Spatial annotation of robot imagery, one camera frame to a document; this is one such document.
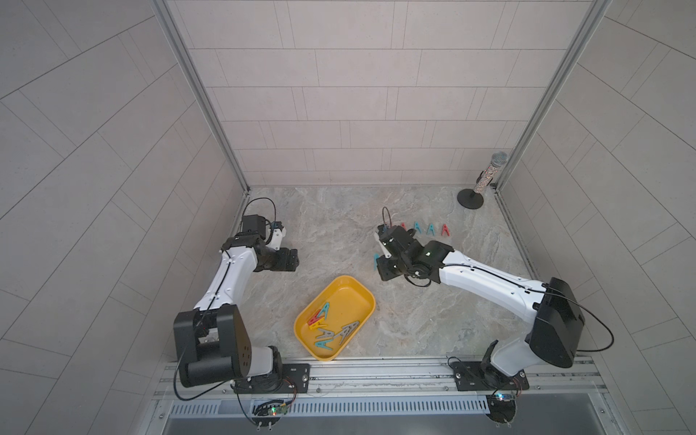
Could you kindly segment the yellow clothespin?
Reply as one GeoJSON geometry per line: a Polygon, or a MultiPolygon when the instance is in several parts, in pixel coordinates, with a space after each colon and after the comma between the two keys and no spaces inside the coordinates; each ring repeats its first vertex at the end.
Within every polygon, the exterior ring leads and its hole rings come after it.
{"type": "Polygon", "coordinates": [[[320,328],[326,328],[326,323],[324,323],[322,321],[318,321],[318,322],[315,322],[315,323],[309,325],[310,330],[317,330],[320,328]]]}

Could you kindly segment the yellow plastic storage tray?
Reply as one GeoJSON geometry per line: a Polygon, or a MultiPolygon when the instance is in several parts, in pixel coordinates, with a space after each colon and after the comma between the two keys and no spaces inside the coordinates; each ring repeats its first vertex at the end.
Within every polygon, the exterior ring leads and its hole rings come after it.
{"type": "Polygon", "coordinates": [[[294,332],[298,342],[312,357],[320,362],[330,362],[335,359],[365,322],[372,316],[376,302],[373,293],[354,277],[341,275],[334,279],[323,291],[321,291],[311,303],[295,319],[294,332]],[[340,340],[333,338],[332,351],[315,347],[317,336],[321,332],[310,330],[307,321],[317,312],[324,314],[322,322],[326,323],[326,330],[338,333],[343,326],[355,321],[360,321],[360,327],[346,339],[342,345],[340,340]]]}

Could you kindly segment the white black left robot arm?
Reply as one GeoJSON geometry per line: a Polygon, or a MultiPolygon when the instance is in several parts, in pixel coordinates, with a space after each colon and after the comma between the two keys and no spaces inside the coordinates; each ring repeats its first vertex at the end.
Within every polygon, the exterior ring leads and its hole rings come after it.
{"type": "Polygon", "coordinates": [[[182,386],[282,380],[282,357],[275,346],[253,346],[237,305],[257,272],[294,272],[298,250],[282,248],[283,234],[270,243],[257,233],[237,234],[221,248],[219,270],[190,311],[177,314],[174,339],[182,386]]]}

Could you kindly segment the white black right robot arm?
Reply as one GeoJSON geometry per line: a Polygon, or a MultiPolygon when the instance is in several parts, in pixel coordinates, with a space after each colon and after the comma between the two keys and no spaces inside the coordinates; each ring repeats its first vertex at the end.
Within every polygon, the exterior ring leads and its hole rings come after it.
{"type": "Polygon", "coordinates": [[[383,281],[404,276],[454,286],[507,309],[529,325],[516,337],[489,348],[483,362],[497,373],[512,377],[541,363],[574,365],[585,316],[565,281],[515,277],[437,241],[422,246],[388,237],[380,245],[384,255],[377,264],[383,281]]]}

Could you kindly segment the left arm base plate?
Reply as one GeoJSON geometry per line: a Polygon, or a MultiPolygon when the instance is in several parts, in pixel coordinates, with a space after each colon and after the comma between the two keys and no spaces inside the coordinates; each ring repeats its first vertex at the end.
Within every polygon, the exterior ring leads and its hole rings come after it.
{"type": "Polygon", "coordinates": [[[310,364],[283,364],[282,372],[269,373],[235,381],[238,394],[295,394],[307,393],[310,364]]]}

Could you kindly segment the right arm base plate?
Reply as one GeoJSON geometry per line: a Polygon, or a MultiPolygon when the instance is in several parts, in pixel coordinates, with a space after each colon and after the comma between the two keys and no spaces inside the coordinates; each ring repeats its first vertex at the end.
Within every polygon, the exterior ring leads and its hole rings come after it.
{"type": "Polygon", "coordinates": [[[524,371],[507,376],[487,362],[462,361],[458,357],[450,357],[447,365],[453,372],[459,392],[497,390],[519,393],[529,389],[529,380],[524,371]]]}

